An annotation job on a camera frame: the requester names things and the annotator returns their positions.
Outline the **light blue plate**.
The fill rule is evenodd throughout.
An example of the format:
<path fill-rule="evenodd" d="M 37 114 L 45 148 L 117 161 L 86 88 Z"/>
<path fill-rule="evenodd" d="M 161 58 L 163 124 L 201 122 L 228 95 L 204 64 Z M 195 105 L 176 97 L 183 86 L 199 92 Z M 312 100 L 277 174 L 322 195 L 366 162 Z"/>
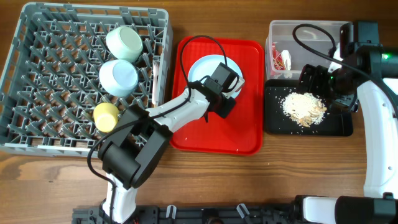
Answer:
<path fill-rule="evenodd" d="M 198 59 L 189 70 L 188 81 L 194 82 L 200 80 L 206 75 L 211 76 L 221 62 L 224 63 L 224 57 L 222 55 L 216 54 L 206 55 Z M 243 73 L 234 60 L 231 60 L 229 57 L 227 57 L 227 65 L 229 68 L 234 70 L 241 78 L 243 78 Z M 231 95 L 232 98 L 236 98 L 241 92 L 241 89 L 236 90 L 237 91 Z"/>

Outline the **green bowl with food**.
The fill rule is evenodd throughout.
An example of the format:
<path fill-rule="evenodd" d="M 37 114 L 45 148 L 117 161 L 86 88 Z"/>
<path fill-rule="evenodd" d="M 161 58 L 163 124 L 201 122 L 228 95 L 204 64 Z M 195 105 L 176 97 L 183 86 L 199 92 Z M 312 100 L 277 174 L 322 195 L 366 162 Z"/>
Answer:
<path fill-rule="evenodd" d="M 99 70 L 99 82 L 109 94 L 125 97 L 131 94 L 138 84 L 138 73 L 133 64 L 126 60 L 110 60 Z"/>

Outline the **yellow plastic cup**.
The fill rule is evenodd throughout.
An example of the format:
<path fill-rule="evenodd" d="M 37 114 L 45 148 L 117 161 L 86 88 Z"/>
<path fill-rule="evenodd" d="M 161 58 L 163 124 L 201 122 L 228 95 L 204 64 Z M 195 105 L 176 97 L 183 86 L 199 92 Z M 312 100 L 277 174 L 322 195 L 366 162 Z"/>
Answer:
<path fill-rule="evenodd" d="M 96 128 L 104 133 L 112 131 L 118 123 L 119 110 L 112 103 L 100 103 L 93 111 Z"/>

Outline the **red snack wrapper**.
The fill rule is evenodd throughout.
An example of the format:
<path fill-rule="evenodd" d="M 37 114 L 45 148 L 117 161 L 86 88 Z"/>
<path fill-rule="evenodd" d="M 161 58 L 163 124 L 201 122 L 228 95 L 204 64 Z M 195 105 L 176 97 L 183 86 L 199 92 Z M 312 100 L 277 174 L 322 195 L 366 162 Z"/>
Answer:
<path fill-rule="evenodd" d="M 285 70 L 284 61 L 281 53 L 276 49 L 275 43 L 272 43 L 272 62 L 275 70 Z"/>

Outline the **white plastic fork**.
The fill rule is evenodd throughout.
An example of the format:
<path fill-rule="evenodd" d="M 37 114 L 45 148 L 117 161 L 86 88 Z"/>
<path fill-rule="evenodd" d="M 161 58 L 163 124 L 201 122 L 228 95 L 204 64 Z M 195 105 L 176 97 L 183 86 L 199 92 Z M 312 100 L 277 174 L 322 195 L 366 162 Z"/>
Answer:
<path fill-rule="evenodd" d="M 159 63 L 154 62 L 152 65 L 152 76 L 153 76 L 153 83 L 152 83 L 152 98 L 151 102 L 156 107 L 158 105 L 158 94 L 157 94 L 157 82 L 159 76 Z"/>

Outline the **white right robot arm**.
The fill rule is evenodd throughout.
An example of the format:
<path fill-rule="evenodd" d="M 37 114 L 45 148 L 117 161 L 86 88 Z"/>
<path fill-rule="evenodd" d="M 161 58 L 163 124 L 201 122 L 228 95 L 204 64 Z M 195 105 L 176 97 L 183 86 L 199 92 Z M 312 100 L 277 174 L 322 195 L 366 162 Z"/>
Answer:
<path fill-rule="evenodd" d="M 366 179 L 362 197 L 296 196 L 290 220 L 297 223 L 397 222 L 397 50 L 379 40 L 377 22 L 341 26 L 333 52 L 339 68 L 303 67 L 297 91 L 313 93 L 331 111 L 351 111 L 359 103 L 366 137 Z"/>

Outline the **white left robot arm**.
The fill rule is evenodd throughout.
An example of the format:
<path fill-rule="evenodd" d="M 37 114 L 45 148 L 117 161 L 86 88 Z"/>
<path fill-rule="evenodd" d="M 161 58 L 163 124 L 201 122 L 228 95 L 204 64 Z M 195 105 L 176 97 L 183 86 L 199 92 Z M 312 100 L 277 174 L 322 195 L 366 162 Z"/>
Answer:
<path fill-rule="evenodd" d="M 244 79 L 225 63 L 211 75 L 187 82 L 183 93 L 156 108 L 131 106 L 103 138 L 98 158 L 108 181 L 102 204 L 108 223 L 124 223 L 136 209 L 138 188 L 158 165 L 172 135 L 186 124 L 215 113 L 226 118 Z"/>

